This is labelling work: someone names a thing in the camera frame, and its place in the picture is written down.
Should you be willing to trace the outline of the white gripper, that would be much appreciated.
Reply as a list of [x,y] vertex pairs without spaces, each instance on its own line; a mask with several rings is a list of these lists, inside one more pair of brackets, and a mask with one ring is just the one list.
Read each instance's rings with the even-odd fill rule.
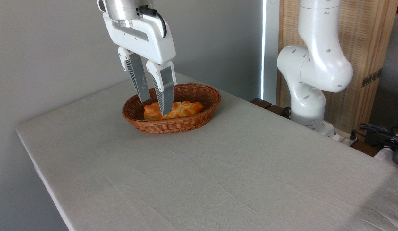
[[133,20],[133,27],[119,26],[117,21],[103,13],[110,38],[118,46],[118,55],[124,71],[131,77],[140,102],[151,98],[146,81],[141,56],[149,59],[146,67],[152,75],[161,114],[172,111],[174,103],[174,85],[176,75],[171,60],[176,56],[174,40],[166,23],[167,34],[163,37],[162,21],[156,17],[143,16]]

